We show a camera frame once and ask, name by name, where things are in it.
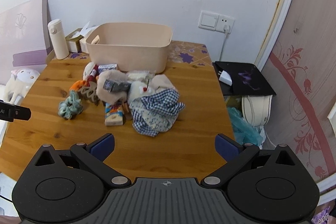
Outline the beige fluffy hat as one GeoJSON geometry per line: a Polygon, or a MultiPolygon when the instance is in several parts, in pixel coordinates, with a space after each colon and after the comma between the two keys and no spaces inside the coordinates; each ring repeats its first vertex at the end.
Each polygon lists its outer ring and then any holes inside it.
{"type": "Polygon", "coordinates": [[[103,71],[97,80],[96,94],[98,98],[110,105],[117,102],[130,104],[136,98],[150,96],[165,89],[175,89],[167,76],[156,75],[150,71],[118,70],[103,71]]]}

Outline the cartoon tissue packet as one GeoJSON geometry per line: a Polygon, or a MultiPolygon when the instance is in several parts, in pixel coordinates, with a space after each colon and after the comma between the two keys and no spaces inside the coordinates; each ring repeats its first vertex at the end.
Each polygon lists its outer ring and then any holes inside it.
{"type": "Polygon", "coordinates": [[[105,104],[105,119],[106,126],[122,126],[123,125],[123,112],[120,103],[105,104]]]}

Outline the purple white gift box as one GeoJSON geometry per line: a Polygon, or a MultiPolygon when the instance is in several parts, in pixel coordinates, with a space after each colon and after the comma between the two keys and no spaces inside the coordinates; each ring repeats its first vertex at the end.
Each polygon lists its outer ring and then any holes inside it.
{"type": "Polygon", "coordinates": [[[52,51],[47,0],[30,0],[1,12],[1,84],[11,72],[31,68],[42,72],[52,51]]]}

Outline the white fluffy plush toy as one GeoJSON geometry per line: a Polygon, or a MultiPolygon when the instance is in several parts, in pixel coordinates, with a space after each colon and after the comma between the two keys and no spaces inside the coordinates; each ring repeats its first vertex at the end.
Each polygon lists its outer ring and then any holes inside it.
{"type": "Polygon", "coordinates": [[[131,86],[127,93],[127,102],[131,104],[136,98],[149,96],[155,93],[155,88],[151,82],[155,74],[150,71],[130,71],[127,74],[127,80],[131,86]]]}

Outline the blue white small box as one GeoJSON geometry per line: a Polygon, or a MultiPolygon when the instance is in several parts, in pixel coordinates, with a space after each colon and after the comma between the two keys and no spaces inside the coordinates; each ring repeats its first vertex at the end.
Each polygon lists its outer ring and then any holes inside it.
{"type": "Polygon", "coordinates": [[[118,66],[117,64],[107,64],[107,65],[99,65],[98,66],[98,72],[102,73],[104,71],[111,71],[111,70],[117,70],[118,66]]]}

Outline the teal hair scrunchie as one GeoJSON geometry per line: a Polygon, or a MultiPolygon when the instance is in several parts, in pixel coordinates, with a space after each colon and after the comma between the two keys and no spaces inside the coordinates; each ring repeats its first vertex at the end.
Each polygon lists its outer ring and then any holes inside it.
{"type": "Polygon", "coordinates": [[[65,101],[59,103],[58,115],[66,120],[75,118],[83,111],[83,105],[78,93],[74,90],[70,91],[65,101]]]}

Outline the tan wooden letter ornament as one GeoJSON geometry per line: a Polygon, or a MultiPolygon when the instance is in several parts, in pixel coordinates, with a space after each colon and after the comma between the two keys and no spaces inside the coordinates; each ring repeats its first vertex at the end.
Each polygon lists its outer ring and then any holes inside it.
{"type": "Polygon", "coordinates": [[[83,86],[79,89],[79,95],[82,96],[85,100],[89,100],[96,106],[99,105],[100,99],[97,94],[97,84],[95,82],[89,82],[89,86],[83,86]]]}

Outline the teal plastic bag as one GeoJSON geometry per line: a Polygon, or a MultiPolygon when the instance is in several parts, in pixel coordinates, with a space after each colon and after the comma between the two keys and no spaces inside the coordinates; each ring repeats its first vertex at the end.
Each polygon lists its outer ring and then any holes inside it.
{"type": "Polygon", "coordinates": [[[227,110],[236,142],[239,144],[252,143],[260,147],[263,143],[263,138],[259,129],[249,124],[238,109],[228,107],[227,110]]]}

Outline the white cat plush toy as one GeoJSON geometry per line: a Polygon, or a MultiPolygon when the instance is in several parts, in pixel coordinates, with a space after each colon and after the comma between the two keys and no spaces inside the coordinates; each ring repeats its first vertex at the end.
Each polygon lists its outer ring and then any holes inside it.
{"type": "Polygon", "coordinates": [[[94,62],[89,62],[83,71],[83,80],[87,81],[90,76],[96,77],[98,73],[98,66],[94,62]]]}

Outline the orange medicine bottle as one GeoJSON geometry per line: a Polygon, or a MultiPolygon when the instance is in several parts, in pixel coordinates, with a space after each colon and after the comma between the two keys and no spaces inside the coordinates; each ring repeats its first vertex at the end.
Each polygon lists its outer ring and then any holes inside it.
{"type": "Polygon", "coordinates": [[[78,92],[82,87],[86,85],[86,80],[78,80],[70,87],[70,91],[78,92]]]}

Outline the black cube gold character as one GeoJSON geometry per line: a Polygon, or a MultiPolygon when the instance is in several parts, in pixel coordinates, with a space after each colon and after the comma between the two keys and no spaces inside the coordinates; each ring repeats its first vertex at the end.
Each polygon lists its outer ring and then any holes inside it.
{"type": "Polygon", "coordinates": [[[128,92],[131,83],[127,81],[105,80],[103,89],[110,93],[128,92]]]}

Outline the white wall switch socket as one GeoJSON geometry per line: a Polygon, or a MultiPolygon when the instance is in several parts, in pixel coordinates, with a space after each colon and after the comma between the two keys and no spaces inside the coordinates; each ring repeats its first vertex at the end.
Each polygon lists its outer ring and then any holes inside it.
{"type": "Polygon", "coordinates": [[[210,30],[230,34],[234,26],[235,18],[217,14],[209,11],[201,11],[198,27],[210,30]]]}

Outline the cream thermos bottle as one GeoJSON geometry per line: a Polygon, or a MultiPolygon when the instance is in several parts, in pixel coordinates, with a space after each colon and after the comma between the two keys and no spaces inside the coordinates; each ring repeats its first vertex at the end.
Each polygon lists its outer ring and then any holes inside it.
{"type": "Polygon", "coordinates": [[[58,60],[65,59],[69,55],[69,50],[64,35],[62,21],[60,19],[52,20],[48,23],[51,43],[58,60]]]}

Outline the beige plastic storage bin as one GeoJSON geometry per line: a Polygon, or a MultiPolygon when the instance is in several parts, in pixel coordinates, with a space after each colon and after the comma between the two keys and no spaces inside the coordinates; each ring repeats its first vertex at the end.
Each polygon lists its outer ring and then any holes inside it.
{"type": "Polygon", "coordinates": [[[173,30],[151,23],[105,23],[87,38],[91,61],[97,65],[117,64],[119,70],[165,70],[173,30]]]}

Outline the white charger adapter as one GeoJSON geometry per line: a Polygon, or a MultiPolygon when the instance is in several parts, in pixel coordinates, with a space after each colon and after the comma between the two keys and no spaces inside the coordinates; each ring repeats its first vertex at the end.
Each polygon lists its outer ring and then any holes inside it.
{"type": "Polygon", "coordinates": [[[230,77],[229,73],[226,71],[221,71],[218,73],[219,81],[224,83],[228,86],[232,86],[232,78],[230,77]]]}

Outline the blue checkered cloth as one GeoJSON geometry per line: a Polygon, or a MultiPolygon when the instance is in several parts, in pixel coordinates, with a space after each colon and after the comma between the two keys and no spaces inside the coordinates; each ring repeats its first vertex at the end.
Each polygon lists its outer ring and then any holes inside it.
{"type": "Polygon", "coordinates": [[[174,89],[138,97],[130,103],[133,128],[141,135],[155,137],[169,131],[184,108],[179,92],[174,89]]]}

